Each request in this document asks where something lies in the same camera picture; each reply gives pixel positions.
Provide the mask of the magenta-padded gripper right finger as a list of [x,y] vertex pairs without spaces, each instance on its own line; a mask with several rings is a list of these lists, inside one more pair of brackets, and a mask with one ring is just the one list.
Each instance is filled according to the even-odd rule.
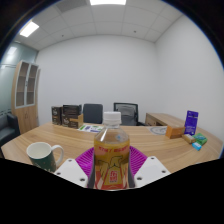
[[128,181],[130,188],[140,188],[157,181],[170,172],[155,157],[147,157],[133,146],[130,147]]

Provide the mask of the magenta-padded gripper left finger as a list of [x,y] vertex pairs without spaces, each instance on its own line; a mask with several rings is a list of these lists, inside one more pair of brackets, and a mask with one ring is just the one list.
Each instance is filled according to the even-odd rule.
[[56,171],[55,175],[84,188],[94,185],[94,150],[88,149],[76,159],[67,159]]

